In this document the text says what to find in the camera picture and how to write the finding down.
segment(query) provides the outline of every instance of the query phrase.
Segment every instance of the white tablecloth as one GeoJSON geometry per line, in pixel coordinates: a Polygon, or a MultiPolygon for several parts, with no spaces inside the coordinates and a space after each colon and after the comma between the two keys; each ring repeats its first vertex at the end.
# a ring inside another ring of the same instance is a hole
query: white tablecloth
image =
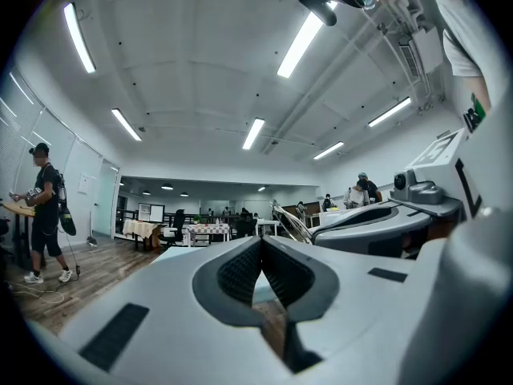
{"type": "Polygon", "coordinates": [[[189,225],[187,230],[195,234],[230,234],[228,224],[194,224],[189,225]]]}
{"type": "Polygon", "coordinates": [[[160,227],[160,224],[152,224],[151,222],[137,221],[137,220],[126,220],[123,226],[123,234],[137,234],[143,238],[149,238],[151,232],[160,227]]]}

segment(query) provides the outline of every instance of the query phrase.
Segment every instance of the black t-shirt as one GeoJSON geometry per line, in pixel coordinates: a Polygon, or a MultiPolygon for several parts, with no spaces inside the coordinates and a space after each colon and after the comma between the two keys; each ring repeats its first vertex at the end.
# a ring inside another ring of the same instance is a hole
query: black t-shirt
{"type": "Polygon", "coordinates": [[[369,198],[375,198],[376,201],[378,201],[378,195],[376,194],[378,187],[376,187],[376,184],[370,180],[367,181],[367,184],[369,185],[369,198]]]}
{"type": "Polygon", "coordinates": [[[48,163],[39,171],[35,181],[35,188],[45,190],[45,183],[52,183],[52,196],[45,204],[36,205],[34,219],[42,221],[45,225],[56,226],[59,222],[59,182],[60,176],[53,166],[48,163]]]}

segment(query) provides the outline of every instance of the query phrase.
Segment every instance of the white sneaker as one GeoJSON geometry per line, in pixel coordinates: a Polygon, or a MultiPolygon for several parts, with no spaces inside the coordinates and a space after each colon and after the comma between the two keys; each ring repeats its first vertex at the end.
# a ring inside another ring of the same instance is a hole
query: white sneaker
{"type": "Polygon", "coordinates": [[[73,274],[73,272],[70,270],[68,271],[65,271],[63,269],[63,273],[61,274],[61,276],[59,277],[59,281],[60,282],[68,282],[70,281],[70,278],[71,278],[71,275],[73,274]]]}
{"type": "Polygon", "coordinates": [[[24,277],[23,279],[25,279],[25,282],[27,284],[43,284],[44,283],[44,281],[41,277],[41,274],[38,277],[36,277],[32,271],[30,272],[28,277],[24,277]]]}

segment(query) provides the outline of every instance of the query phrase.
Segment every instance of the black shorts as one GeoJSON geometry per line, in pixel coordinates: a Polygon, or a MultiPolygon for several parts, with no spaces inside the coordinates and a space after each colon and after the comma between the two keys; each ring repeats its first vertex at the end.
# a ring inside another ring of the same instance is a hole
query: black shorts
{"type": "Polygon", "coordinates": [[[59,247],[59,243],[57,242],[57,234],[59,231],[57,230],[57,227],[47,228],[48,227],[45,228],[38,224],[32,225],[32,237],[30,239],[32,249],[37,253],[43,253],[46,245],[48,254],[51,257],[58,257],[63,253],[59,247]]]}

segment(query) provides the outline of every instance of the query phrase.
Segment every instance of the baseball cap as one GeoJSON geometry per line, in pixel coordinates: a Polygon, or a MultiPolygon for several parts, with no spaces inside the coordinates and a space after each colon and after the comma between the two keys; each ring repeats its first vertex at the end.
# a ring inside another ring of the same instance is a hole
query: baseball cap
{"type": "Polygon", "coordinates": [[[36,151],[39,151],[39,150],[44,151],[46,156],[48,156],[48,153],[50,152],[50,149],[48,148],[48,146],[45,143],[39,143],[38,145],[35,146],[35,148],[31,148],[29,150],[29,153],[34,154],[36,151]]]}

